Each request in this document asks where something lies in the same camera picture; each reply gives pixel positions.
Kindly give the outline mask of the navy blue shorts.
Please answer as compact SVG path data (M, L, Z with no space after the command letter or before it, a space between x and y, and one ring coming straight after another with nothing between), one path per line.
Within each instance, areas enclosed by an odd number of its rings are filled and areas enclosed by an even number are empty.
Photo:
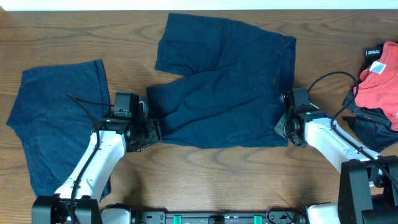
M292 88L296 40L247 23L171 13L155 69L179 79L147 88L164 142L204 149L281 147L274 128Z

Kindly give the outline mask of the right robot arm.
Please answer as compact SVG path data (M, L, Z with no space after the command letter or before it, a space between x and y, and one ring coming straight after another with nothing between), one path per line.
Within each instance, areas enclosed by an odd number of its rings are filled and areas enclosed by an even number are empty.
M305 88L281 94L286 111L277 134L295 146L312 146L339 172L336 203L307 205L296 223L397 223L397 156L383 157L357 142L310 102Z

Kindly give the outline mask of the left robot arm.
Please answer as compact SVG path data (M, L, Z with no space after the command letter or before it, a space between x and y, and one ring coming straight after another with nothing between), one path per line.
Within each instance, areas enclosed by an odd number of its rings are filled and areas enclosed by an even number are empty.
M162 141L160 124L149 118L146 99L117 93L111 111L93 123L90 143L69 178L52 196L39 196L32 223L140 223L139 212L120 203L99 207L116 164L126 153L140 152Z

